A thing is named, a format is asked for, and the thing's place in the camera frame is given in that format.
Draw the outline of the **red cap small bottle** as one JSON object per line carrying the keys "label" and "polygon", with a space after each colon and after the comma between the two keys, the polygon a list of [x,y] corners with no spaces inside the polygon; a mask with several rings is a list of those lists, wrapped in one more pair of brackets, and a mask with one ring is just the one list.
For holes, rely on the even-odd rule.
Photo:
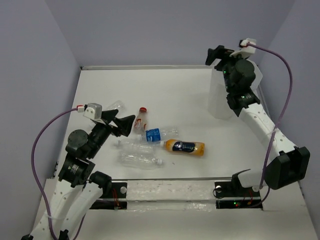
{"label": "red cap small bottle", "polygon": [[147,109],[145,107],[141,107],[138,111],[138,115],[135,118],[134,125],[133,125],[133,131],[136,134],[140,134],[145,132],[147,128]]}

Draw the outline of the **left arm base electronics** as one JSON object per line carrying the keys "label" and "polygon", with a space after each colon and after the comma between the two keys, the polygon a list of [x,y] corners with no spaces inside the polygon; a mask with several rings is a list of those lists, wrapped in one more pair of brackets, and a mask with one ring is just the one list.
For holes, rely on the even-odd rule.
{"label": "left arm base electronics", "polygon": [[126,210],[128,183],[112,182],[109,192],[104,192],[90,207],[91,210]]}

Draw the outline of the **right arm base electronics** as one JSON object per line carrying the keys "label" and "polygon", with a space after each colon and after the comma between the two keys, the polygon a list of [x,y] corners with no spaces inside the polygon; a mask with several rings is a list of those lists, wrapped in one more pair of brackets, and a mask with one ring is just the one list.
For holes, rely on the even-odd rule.
{"label": "right arm base electronics", "polygon": [[230,181],[218,181],[214,183],[212,191],[216,198],[215,207],[218,210],[222,209],[244,209],[255,208],[262,209],[262,204],[258,204],[262,198],[260,192],[255,192],[251,187],[234,188]]}

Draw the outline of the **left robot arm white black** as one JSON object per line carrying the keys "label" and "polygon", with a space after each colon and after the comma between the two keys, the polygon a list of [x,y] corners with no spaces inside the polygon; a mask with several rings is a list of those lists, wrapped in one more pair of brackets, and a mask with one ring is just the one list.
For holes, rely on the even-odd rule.
{"label": "left robot arm white black", "polygon": [[77,239],[86,213],[99,198],[112,190],[112,178],[100,171],[93,172],[93,158],[109,136],[128,137],[135,115],[118,118],[118,109],[102,110],[96,103],[77,105],[67,111],[82,113],[94,123],[90,133],[82,129],[71,132],[65,147],[66,156],[58,174],[51,198],[48,198],[39,181],[35,168],[35,150],[44,131],[64,112],[50,120],[37,135],[31,149],[31,169],[44,200],[45,211],[31,233],[24,240],[75,240]]}

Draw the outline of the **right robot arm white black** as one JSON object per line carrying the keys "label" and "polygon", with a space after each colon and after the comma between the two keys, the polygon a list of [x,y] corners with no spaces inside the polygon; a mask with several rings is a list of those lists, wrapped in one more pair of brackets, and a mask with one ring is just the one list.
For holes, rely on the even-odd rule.
{"label": "right robot arm white black", "polygon": [[261,169],[237,172],[223,187],[235,196],[242,196],[249,188],[256,192],[264,186],[278,190],[298,182],[305,177],[310,159],[309,150],[298,147],[279,130],[255,94],[263,75],[249,59],[254,53],[252,44],[240,50],[219,45],[208,49],[205,60],[205,65],[212,67],[208,112],[221,120],[238,117],[266,149]]}

